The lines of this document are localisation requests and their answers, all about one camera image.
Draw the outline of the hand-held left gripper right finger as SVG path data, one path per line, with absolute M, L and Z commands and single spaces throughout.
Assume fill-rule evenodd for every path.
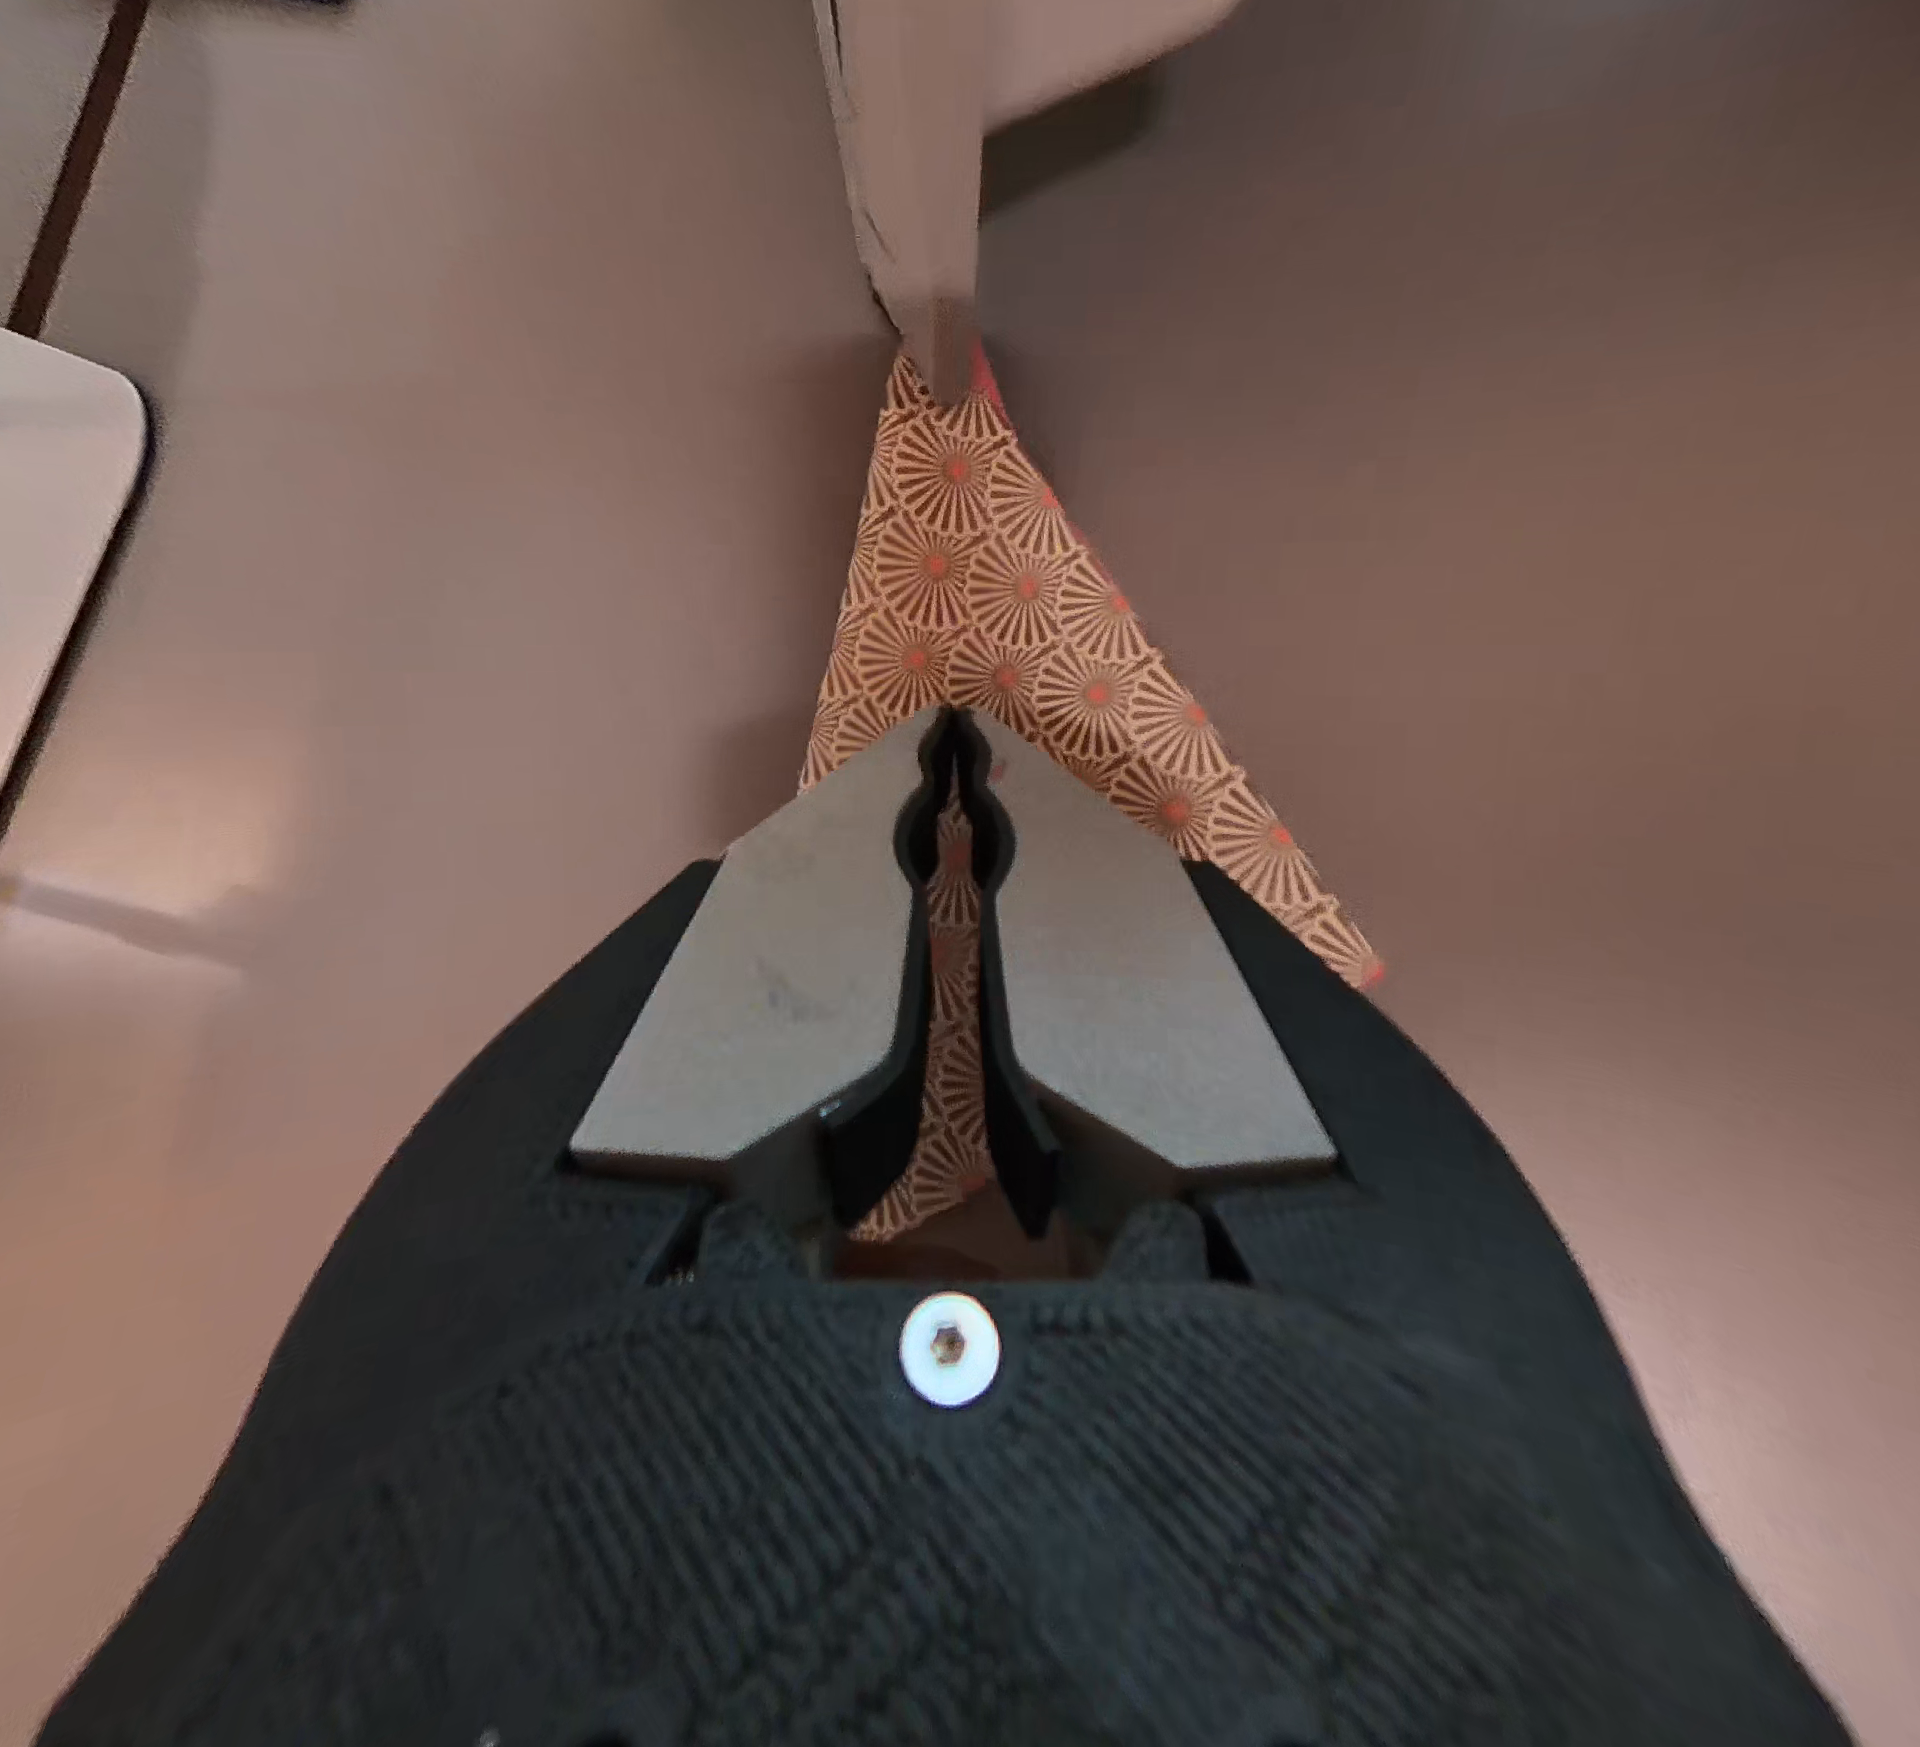
M 1337 1146 L 1188 864 L 986 713 L 954 714 L 978 894 L 983 1118 L 1033 1237 L 1319 1178 Z

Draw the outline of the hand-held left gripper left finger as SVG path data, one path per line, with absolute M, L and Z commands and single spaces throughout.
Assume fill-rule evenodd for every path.
M 570 1138 L 578 1168 L 792 1230 L 882 1204 L 922 1125 L 952 741 L 925 708 L 728 848 Z

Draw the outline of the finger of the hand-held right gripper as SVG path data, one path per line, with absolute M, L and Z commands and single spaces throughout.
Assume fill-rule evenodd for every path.
M 878 300 L 934 400 L 973 389 L 986 0 L 845 0 L 851 151 Z
M 892 326 L 899 326 L 899 314 L 886 287 L 889 280 L 889 257 L 882 246 L 878 228 L 872 221 L 868 202 L 861 189 L 858 151 L 851 131 L 851 103 L 847 92 L 847 75 L 844 63 L 844 36 L 837 0 L 808 0 L 818 38 L 818 52 L 823 71 L 827 104 L 834 122 L 836 147 L 847 198 L 851 221 L 851 241 L 865 275 L 876 307 Z

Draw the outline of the patterned origami paper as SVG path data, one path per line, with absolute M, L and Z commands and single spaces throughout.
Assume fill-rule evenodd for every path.
M 1031 463 L 984 355 L 941 406 L 887 381 L 802 787 L 915 711 L 993 714 L 1355 989 L 1381 963 Z

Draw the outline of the white rounded board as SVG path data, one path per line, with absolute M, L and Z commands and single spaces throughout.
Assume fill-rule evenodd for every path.
M 3 824 L 11 826 L 143 499 L 153 416 L 123 373 L 3 335 Z

